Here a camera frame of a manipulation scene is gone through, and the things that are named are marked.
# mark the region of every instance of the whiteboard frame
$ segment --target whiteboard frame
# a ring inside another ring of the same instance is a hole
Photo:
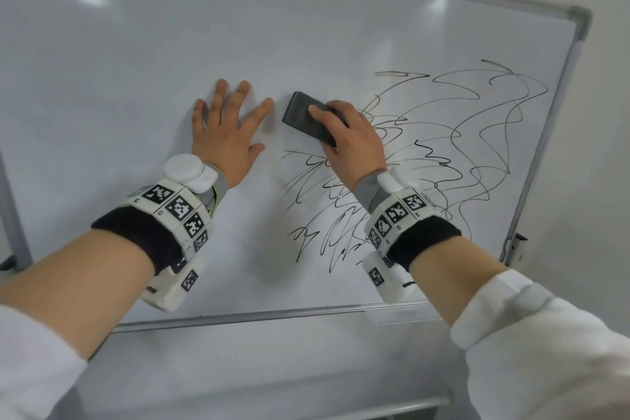
[[[506,253],[509,253],[509,246],[516,233],[518,221],[522,213],[527,194],[531,188],[534,177],[540,165],[542,155],[547,147],[549,138],[555,125],[559,108],[566,95],[566,90],[571,79],[571,75],[579,58],[579,51],[584,40],[587,37],[588,29],[592,22],[592,12],[584,7],[576,5],[551,5],[535,0],[467,0],[470,2],[484,3],[507,9],[536,13],[547,17],[560,18],[563,20],[571,20],[575,22],[576,29],[574,33],[573,43],[564,62],[562,73],[558,82],[554,99],[551,102],[549,115],[545,121],[538,146],[536,148],[534,159],[530,166],[523,192],[520,195],[512,223],[509,227],[508,234],[504,243],[504,249],[501,253],[500,261],[509,264]],[[20,216],[16,208],[15,201],[11,194],[10,184],[2,161],[0,151],[0,217],[4,221],[7,239],[11,244],[13,253],[16,256],[16,268],[18,271],[26,269],[33,264],[33,259],[28,248],[28,243],[24,231],[21,227]],[[119,324],[114,332],[131,332],[136,330],[155,330],[162,328],[180,328],[193,326],[211,326],[216,324],[232,324],[238,322],[254,322],[272,319],[287,319],[291,317],[308,317],[313,315],[327,315],[332,313],[349,313],[360,312],[366,310],[396,310],[398,308],[416,306],[418,307],[418,316],[413,321],[430,321],[439,319],[437,312],[428,301],[400,303],[400,304],[353,304],[346,306],[333,307],[315,307],[306,309],[292,310],[275,310],[252,313],[238,313],[227,315],[200,316],[191,318],[175,318],[163,321],[148,322],[132,322]]]

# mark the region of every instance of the white sleeve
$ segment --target white sleeve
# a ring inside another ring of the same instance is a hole
[[[482,419],[630,418],[630,339],[516,271],[477,292],[451,337]]]
[[[50,328],[0,306],[0,418],[46,418],[86,365]]]

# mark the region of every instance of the person's left hand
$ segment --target person's left hand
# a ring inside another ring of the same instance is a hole
[[[240,82],[234,94],[227,101],[225,114],[223,100],[227,92],[227,82],[217,81],[214,97],[208,110],[208,123],[203,126],[203,109],[207,106],[203,100],[195,102],[193,109],[193,147],[191,153],[204,163],[215,165],[225,174],[227,187],[239,184],[249,173],[256,157],[263,152],[264,145],[249,145],[256,129],[273,107],[273,100],[265,98],[256,107],[248,119],[238,128],[238,117],[241,105],[251,85]]]

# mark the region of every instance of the person's right arm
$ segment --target person's right arm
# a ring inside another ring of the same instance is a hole
[[[330,104],[347,127],[330,112],[309,111],[335,137],[337,147],[324,151],[357,194],[360,182],[387,169],[382,142],[351,104]],[[630,339],[594,315],[460,236],[419,253],[409,273],[466,350],[469,394],[482,418],[630,418]]]

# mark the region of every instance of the black eraser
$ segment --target black eraser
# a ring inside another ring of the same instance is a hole
[[[333,135],[330,134],[322,123],[316,121],[309,113],[309,106],[311,105],[317,106],[320,110],[334,113],[345,124],[343,116],[341,113],[337,112],[337,110],[324,105],[319,100],[309,97],[307,94],[302,92],[295,92],[293,94],[291,101],[288,103],[287,111],[282,117],[282,121],[287,125],[300,130],[302,133],[306,133],[307,135],[311,135],[312,137],[319,139],[319,141],[328,143],[328,145],[331,146],[337,146]]]

